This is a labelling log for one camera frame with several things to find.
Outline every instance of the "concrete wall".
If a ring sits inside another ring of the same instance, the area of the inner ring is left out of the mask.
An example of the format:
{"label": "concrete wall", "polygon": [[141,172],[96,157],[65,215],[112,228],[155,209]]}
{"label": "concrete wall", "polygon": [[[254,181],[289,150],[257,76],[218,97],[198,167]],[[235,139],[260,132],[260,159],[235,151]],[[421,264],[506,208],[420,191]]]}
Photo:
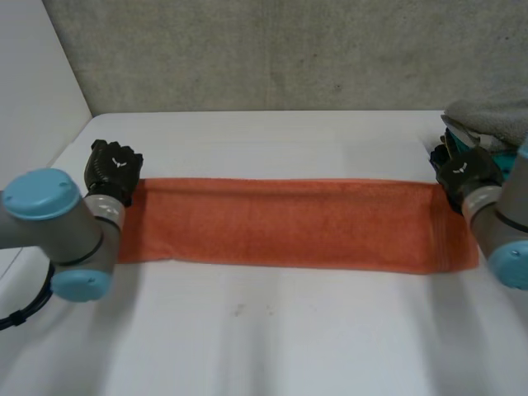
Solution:
{"label": "concrete wall", "polygon": [[44,0],[96,114],[441,109],[528,83],[526,0]]}

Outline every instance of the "white tabletop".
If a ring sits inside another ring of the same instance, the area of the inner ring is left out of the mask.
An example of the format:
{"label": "white tabletop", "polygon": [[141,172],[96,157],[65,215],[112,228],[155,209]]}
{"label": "white tabletop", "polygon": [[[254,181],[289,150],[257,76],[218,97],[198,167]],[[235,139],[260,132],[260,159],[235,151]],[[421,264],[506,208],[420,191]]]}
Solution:
{"label": "white tabletop", "polygon": [[[91,143],[106,139],[144,154],[143,177],[433,182],[439,115],[103,115],[55,166],[82,185]],[[15,265],[28,263],[45,268],[35,249]],[[410,276],[150,262],[118,266],[98,303],[53,298],[0,332],[0,348],[9,396],[524,396],[528,293],[485,266]]]}

